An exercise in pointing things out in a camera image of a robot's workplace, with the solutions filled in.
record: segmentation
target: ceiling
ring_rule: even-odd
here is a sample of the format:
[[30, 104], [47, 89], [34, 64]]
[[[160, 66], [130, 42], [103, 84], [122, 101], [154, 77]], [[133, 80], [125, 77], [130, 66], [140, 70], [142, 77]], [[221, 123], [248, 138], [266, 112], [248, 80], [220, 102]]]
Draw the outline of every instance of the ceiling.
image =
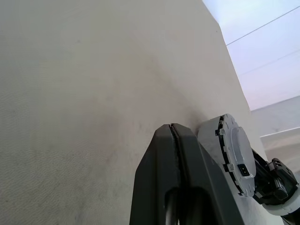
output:
[[203, 0], [251, 110], [300, 95], [300, 0]]

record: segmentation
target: black switch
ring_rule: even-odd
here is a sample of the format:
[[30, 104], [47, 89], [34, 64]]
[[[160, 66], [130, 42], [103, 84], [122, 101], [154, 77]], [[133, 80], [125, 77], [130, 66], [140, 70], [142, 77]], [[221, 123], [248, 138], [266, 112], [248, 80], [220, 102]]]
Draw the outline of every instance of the black switch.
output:
[[247, 177], [250, 175], [245, 164], [239, 164], [238, 167], [243, 177]]

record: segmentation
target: white surface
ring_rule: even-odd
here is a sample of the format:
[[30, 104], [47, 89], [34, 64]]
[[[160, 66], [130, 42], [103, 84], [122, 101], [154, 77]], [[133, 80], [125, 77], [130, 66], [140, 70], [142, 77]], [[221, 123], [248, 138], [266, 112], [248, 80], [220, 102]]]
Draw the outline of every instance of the white surface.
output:
[[300, 97], [251, 112], [259, 136], [300, 127]]
[[203, 0], [203, 2], [221, 26], [227, 45], [300, 6], [300, 0]]
[[299, 0], [205, 0], [250, 109], [300, 95]]
[[[164, 123], [230, 113], [265, 156], [198, 0], [5, 0], [0, 33], [0, 224], [128, 224]], [[246, 224], [282, 224], [237, 201]]]

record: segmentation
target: white wall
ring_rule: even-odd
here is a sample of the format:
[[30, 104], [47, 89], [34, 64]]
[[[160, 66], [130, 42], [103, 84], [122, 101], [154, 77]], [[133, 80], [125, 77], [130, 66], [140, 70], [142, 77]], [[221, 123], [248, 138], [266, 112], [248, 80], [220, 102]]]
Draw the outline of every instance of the white wall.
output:
[[300, 127], [300, 97], [252, 111], [260, 136]]
[[[0, 224], [128, 224], [155, 129], [224, 113], [265, 157], [201, 1], [3, 0]], [[282, 224], [237, 204], [246, 224]]]
[[300, 95], [299, 0], [205, 0], [251, 110]]

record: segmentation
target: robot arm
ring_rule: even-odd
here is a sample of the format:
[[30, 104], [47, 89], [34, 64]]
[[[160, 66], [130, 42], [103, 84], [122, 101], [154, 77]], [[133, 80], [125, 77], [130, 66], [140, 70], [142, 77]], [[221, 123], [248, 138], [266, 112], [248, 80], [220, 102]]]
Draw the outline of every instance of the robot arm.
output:
[[293, 173], [252, 150], [229, 114], [205, 122], [198, 137], [179, 124], [156, 130], [136, 170], [130, 225], [243, 225], [226, 173], [239, 195], [300, 225]]

